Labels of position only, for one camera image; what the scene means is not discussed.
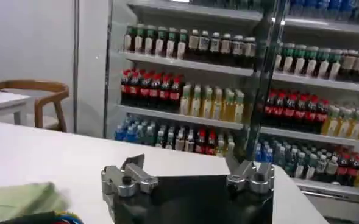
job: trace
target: plastic bottle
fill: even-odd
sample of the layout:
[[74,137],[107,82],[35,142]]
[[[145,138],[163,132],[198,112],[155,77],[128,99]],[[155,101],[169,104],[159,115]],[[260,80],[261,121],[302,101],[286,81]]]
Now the plastic bottle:
[[221,119],[221,109],[222,109],[222,90],[219,87],[216,87],[215,89],[215,101],[213,102],[212,106],[212,114],[211,118],[215,120]]
[[190,115],[193,117],[198,117],[200,107],[201,107],[201,86],[196,85],[196,87],[194,87],[194,97],[193,97],[193,101],[191,103]]

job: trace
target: red bottle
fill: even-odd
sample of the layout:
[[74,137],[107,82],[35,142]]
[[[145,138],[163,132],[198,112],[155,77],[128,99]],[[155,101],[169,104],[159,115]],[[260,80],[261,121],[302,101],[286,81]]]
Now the red bottle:
[[128,105],[130,98],[130,69],[123,72],[121,78],[121,104]]
[[140,99],[138,101],[138,105],[141,107],[148,106],[148,100],[149,100],[149,90],[151,88],[151,82],[152,82],[152,73],[145,74],[143,76],[143,79],[141,81],[140,85]]
[[149,100],[148,100],[148,107],[156,108],[158,101],[159,101],[159,89],[160,89],[160,77],[162,74],[154,75],[154,78],[151,82],[151,87],[149,88]]
[[132,73],[130,80],[130,104],[137,105],[140,97],[140,76],[138,72]]
[[171,111],[178,111],[180,107],[180,91],[182,89],[182,76],[177,75],[174,78],[174,83],[172,84],[170,93],[169,93],[169,101],[171,106]]
[[171,75],[163,77],[163,83],[160,86],[158,107],[163,110],[169,110],[169,92],[171,90]]

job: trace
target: bottle label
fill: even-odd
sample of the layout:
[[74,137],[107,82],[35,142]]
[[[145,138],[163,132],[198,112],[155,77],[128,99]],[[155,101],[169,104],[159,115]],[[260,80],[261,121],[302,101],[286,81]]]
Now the bottle label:
[[338,133],[338,137],[345,138],[349,127],[350,127],[350,122],[348,122],[348,121],[343,122],[342,125],[340,126],[340,131]]
[[189,38],[189,48],[195,50],[198,48],[199,44],[199,37],[197,36],[190,36]]
[[244,43],[239,41],[232,42],[233,50],[232,53],[234,55],[242,55],[244,49]]
[[220,39],[211,39],[210,51],[218,52],[220,50]]
[[354,125],[354,128],[351,131],[351,136],[350,138],[352,139],[358,139],[358,135],[359,135],[359,123],[356,123]]
[[135,38],[135,50],[137,52],[141,52],[141,48],[143,47],[143,38],[136,36]]
[[209,48],[209,38],[207,37],[200,37],[199,38],[199,46],[198,49],[207,51]]
[[150,37],[145,38],[145,54],[151,54],[153,39]]
[[174,53],[174,45],[175,45],[175,42],[172,41],[172,40],[169,40],[167,42],[167,54],[166,54],[166,57],[172,58],[172,55]]
[[223,54],[229,54],[230,53],[230,40],[223,40],[221,43],[221,53]]
[[336,126],[338,125],[338,121],[330,121],[330,124],[328,126],[327,135],[333,136],[335,134]]
[[132,45],[132,37],[130,35],[125,35],[124,37],[124,49],[125,51],[129,51]]
[[186,43],[179,42],[178,43],[178,54],[177,54],[178,59],[183,59],[183,56],[185,55],[185,49],[186,49]]
[[156,40],[156,49],[155,49],[155,55],[161,55],[163,51],[163,43],[164,41],[161,39]]

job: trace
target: metal shelf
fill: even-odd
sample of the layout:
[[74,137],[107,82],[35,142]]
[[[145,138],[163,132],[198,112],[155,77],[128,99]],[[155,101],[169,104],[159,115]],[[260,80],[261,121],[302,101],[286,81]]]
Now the metal shelf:
[[[255,11],[239,11],[190,5],[189,3],[169,2],[168,0],[127,0],[132,7],[160,12],[181,12],[192,15],[209,16],[214,18],[235,19],[241,21],[259,21],[261,14]],[[316,30],[329,30],[344,33],[359,33],[358,24],[337,21],[326,21],[312,18],[286,17],[287,26],[305,27]]]
[[251,76],[252,74],[252,70],[250,69],[235,68],[235,67],[223,66],[223,65],[214,65],[214,64],[201,63],[196,61],[163,58],[163,57],[156,57],[156,56],[143,55],[143,54],[134,54],[128,52],[121,52],[120,54],[123,55],[124,58],[131,61],[142,61],[142,62],[154,63],[158,65],[170,65],[179,68],[191,68],[201,71],[220,72],[224,74],[233,74],[233,75],[241,75],[241,76]]
[[150,109],[144,109],[144,108],[138,108],[138,107],[130,107],[130,106],[125,106],[125,105],[118,105],[118,107],[121,111],[126,112],[126,113],[140,114],[143,116],[158,117],[158,118],[169,119],[169,120],[174,120],[174,121],[183,121],[183,122],[189,122],[189,123],[194,123],[194,124],[228,128],[228,129],[234,129],[234,130],[241,130],[243,127],[243,125],[239,124],[239,123],[218,121],[218,120],[207,119],[207,118],[203,118],[203,117],[192,117],[192,116],[186,116],[186,115],[182,115],[182,114],[174,114],[174,113],[169,113],[169,112],[162,112],[162,111],[158,111],[158,110],[150,110]]

